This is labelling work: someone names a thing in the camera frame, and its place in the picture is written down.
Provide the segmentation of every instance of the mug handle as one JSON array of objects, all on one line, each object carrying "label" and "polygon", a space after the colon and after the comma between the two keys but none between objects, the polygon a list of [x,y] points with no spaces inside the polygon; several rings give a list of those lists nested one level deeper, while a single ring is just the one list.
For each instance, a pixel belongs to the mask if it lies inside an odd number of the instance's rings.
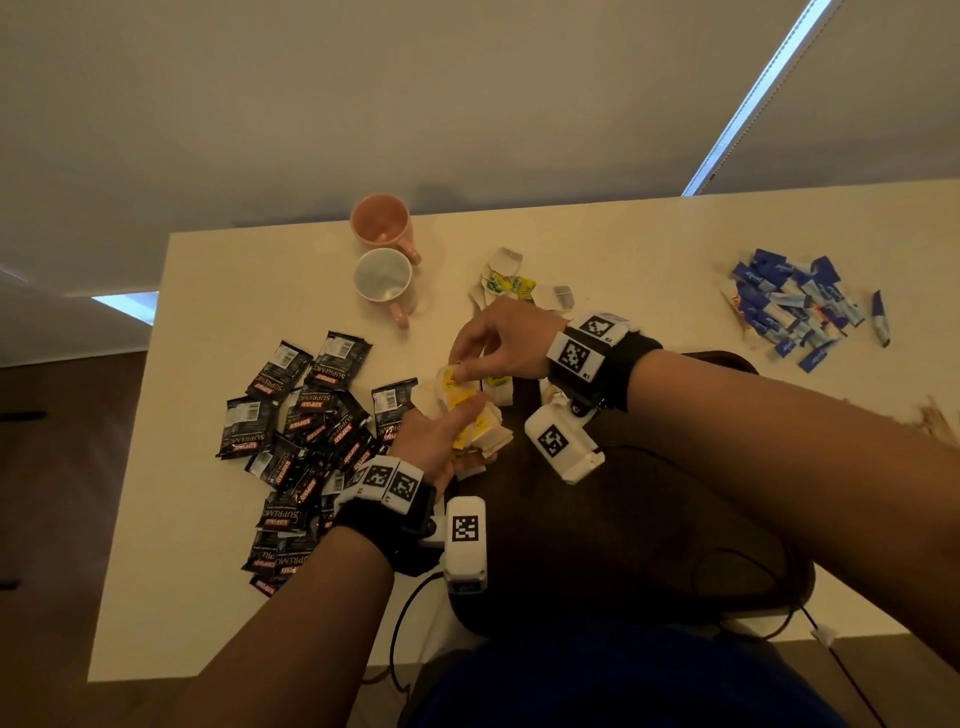
[{"label": "mug handle", "polygon": [[420,257],[420,252],[414,248],[412,240],[409,240],[406,237],[401,237],[396,242],[396,246],[400,248],[400,252],[410,258],[410,262],[414,265],[420,265],[420,262],[423,258]]},{"label": "mug handle", "polygon": [[410,327],[410,319],[407,317],[407,314],[403,312],[403,309],[400,308],[398,302],[390,301],[390,312],[394,314],[394,321],[396,321],[397,326],[403,329]]}]

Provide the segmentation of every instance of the brown floor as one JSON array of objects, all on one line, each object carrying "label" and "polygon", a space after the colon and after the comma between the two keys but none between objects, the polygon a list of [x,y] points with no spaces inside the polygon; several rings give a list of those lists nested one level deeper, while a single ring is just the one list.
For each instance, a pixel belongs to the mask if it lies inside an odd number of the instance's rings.
[{"label": "brown floor", "polygon": [[[86,684],[100,593],[143,375],[143,354],[0,370],[0,700],[4,725],[153,726],[187,680]],[[840,640],[850,672],[890,728],[960,724],[960,676],[910,635]],[[851,726],[876,728],[839,667],[815,642],[780,653]],[[388,726],[400,701],[364,688],[349,725]]]}]

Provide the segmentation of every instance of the hand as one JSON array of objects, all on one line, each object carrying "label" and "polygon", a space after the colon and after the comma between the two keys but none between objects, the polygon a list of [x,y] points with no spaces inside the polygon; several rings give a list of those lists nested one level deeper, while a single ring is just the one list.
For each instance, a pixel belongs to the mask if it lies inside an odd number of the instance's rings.
[{"label": "hand", "polygon": [[479,452],[450,460],[453,441],[477,419],[488,401],[484,394],[474,395],[460,402],[439,420],[427,420],[419,410],[411,410],[403,418],[390,454],[420,468],[425,479],[437,489],[439,498],[454,473],[479,468],[496,460],[496,453],[485,459]]},{"label": "hand", "polygon": [[501,296],[457,334],[449,363],[461,363],[454,376],[458,381],[487,376],[544,377],[546,353],[566,323],[566,319],[532,303]]}]

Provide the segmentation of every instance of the person's right forearm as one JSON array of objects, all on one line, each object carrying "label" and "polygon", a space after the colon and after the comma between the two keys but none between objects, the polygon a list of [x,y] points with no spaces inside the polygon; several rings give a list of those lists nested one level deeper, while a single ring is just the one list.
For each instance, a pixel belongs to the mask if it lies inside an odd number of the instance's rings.
[{"label": "person's right forearm", "polygon": [[637,362],[647,447],[800,546],[960,667],[960,450],[673,352]]}]

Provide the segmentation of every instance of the wristband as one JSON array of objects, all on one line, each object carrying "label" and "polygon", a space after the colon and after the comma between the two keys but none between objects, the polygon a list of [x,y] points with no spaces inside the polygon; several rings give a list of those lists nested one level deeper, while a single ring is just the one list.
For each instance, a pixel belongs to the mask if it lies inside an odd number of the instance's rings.
[{"label": "wristband", "polygon": [[605,403],[627,411],[627,388],[635,364],[662,349],[628,319],[587,313],[559,332],[547,352],[548,378],[571,402],[592,408]]},{"label": "wristband", "polygon": [[366,537],[394,571],[419,576],[440,560],[436,549],[418,543],[430,533],[436,495],[420,468],[398,457],[376,455],[337,496],[333,525]]}]

